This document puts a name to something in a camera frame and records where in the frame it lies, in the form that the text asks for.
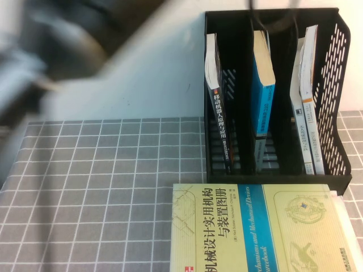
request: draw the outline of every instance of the book spine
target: book spine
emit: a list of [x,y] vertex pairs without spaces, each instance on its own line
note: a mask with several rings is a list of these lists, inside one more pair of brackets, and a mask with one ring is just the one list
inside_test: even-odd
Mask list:
[[316,124],[316,116],[314,104],[312,99],[303,101],[303,108],[305,113],[307,131],[309,132],[309,140],[311,147],[311,154],[313,156],[315,172],[317,175],[324,175],[324,164],[322,149],[320,147],[318,126]]
[[259,119],[257,126],[257,136],[266,136],[271,115],[271,106],[275,85],[264,86],[261,88],[261,103],[259,105]]
[[263,155],[266,146],[266,138],[264,139],[255,139],[255,163],[256,163],[256,172],[259,173],[262,171],[263,166]]
[[223,160],[225,162],[226,172],[230,174],[232,172],[232,157],[229,141],[229,133],[227,129],[225,108],[223,105],[223,95],[221,94],[221,88],[209,89],[210,99],[212,101],[214,116],[216,117],[216,123],[218,126],[218,133],[220,135],[223,146]]
[[302,104],[300,107],[294,107],[294,117],[296,128],[299,135],[302,157],[304,159],[305,171],[307,175],[314,175],[314,167],[311,159],[309,136],[305,123],[305,116],[303,114]]

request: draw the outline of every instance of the mesh panel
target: mesh panel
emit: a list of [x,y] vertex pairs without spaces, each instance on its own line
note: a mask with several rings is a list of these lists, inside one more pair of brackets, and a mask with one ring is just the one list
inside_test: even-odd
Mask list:
[[331,175],[348,175],[351,172],[336,128],[348,49],[349,38],[336,24],[325,55],[325,64],[320,71],[322,78],[314,94],[315,106],[321,97],[320,106],[318,106],[319,138],[324,161]]

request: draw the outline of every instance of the white wall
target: white wall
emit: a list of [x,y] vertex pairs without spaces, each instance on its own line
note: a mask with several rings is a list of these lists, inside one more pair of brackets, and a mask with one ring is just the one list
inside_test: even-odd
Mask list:
[[[0,1],[0,32],[15,33],[17,3]],[[258,0],[261,9],[288,0]],[[301,7],[338,7],[351,29],[340,110],[363,109],[360,0],[301,0]],[[246,9],[246,0],[173,0],[124,46],[97,77],[62,82],[47,97],[54,120],[202,116],[206,10]]]

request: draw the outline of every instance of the blue book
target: blue book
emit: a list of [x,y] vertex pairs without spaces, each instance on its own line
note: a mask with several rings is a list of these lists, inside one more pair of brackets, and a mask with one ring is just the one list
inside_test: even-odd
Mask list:
[[274,90],[275,75],[270,58],[268,38],[265,32],[255,31],[251,90],[251,123],[257,172],[260,172],[262,169]]

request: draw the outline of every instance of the black cable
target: black cable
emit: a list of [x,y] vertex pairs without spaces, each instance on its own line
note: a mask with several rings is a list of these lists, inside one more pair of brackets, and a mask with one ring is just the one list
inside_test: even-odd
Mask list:
[[258,16],[258,11],[255,10],[254,0],[248,0],[248,2],[249,2],[252,18],[255,20],[255,22],[257,22],[257,24],[259,26],[262,27],[263,30],[266,30],[270,35],[272,35],[272,34],[284,31],[285,29],[289,28],[291,25],[293,25],[295,23],[297,7],[298,7],[300,0],[291,0],[290,9],[285,14],[285,16],[282,17],[281,19],[279,19],[273,23],[269,23],[269,24],[263,24],[261,22],[261,20]]

